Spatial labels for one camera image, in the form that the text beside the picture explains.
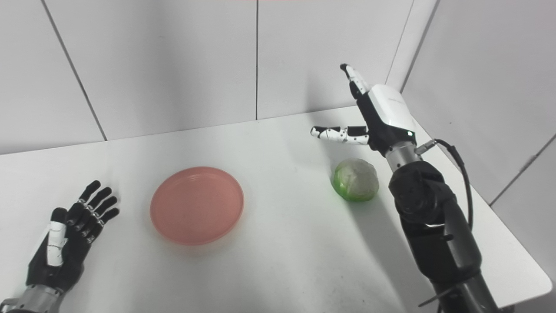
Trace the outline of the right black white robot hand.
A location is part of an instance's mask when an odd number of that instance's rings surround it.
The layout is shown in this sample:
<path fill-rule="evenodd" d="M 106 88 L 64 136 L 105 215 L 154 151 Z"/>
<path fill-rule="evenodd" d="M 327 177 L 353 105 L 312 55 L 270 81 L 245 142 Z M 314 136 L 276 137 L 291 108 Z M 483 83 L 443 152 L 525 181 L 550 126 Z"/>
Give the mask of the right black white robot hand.
<path fill-rule="evenodd" d="M 414 119 L 399 91 L 384 84 L 370 86 L 352 66 L 340 65 L 349 80 L 349 89 L 356 101 L 364 126 L 311 128 L 318 139 L 342 144 L 368 145 L 383 157 L 398 146 L 417 147 Z"/>

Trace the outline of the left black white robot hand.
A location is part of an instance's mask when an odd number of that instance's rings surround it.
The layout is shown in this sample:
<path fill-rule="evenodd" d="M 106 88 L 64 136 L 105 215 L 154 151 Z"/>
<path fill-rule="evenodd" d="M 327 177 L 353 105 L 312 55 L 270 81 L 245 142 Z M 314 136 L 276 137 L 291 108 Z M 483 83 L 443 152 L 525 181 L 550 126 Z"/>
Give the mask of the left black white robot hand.
<path fill-rule="evenodd" d="M 64 235 L 58 238 L 61 247 L 50 247 L 50 230 L 28 265 L 25 284 L 43 285 L 66 293 L 81 279 L 85 258 L 93 242 L 100 236 L 109 220 L 119 214 L 117 196 L 94 180 L 67 210 L 55 208 L 49 227 L 61 226 Z"/>

